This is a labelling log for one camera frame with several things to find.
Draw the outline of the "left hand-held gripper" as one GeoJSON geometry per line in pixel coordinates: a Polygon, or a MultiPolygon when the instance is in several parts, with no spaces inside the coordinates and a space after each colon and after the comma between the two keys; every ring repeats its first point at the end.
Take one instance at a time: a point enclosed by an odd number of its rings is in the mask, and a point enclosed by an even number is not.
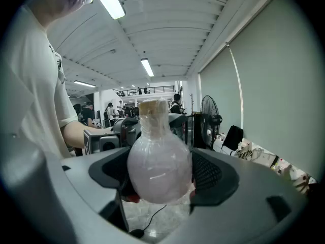
{"type": "MultiPolygon", "coordinates": [[[[187,142],[187,116],[169,113],[169,126],[172,133],[187,142]]],[[[132,146],[141,136],[141,126],[136,118],[120,118],[114,126],[96,131],[84,130],[84,146],[87,155],[132,146]]]]}

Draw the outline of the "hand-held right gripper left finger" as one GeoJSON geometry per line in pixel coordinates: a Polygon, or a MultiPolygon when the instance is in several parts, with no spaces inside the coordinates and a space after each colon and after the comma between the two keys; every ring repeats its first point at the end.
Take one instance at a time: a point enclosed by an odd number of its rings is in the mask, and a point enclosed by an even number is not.
{"type": "Polygon", "coordinates": [[[139,243],[128,232],[120,183],[103,173],[128,148],[60,160],[28,140],[4,137],[4,188],[38,243],[139,243]]]}

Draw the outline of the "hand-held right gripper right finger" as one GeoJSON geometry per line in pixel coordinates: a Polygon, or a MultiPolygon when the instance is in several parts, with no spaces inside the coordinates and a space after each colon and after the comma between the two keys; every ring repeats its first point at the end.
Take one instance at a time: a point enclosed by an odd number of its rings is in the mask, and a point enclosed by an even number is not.
{"type": "Polygon", "coordinates": [[[194,148],[190,215],[164,243],[275,243],[307,198],[270,168],[194,148]]]}

